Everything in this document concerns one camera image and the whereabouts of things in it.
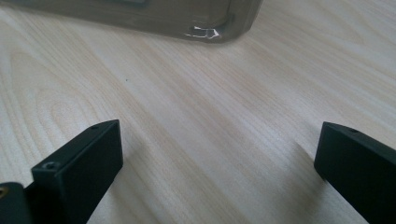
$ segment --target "wooden table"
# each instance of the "wooden table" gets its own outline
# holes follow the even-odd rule
[[[396,4],[264,0],[207,45],[0,7],[0,182],[119,119],[90,223],[365,223],[313,168],[323,121],[396,147]]]

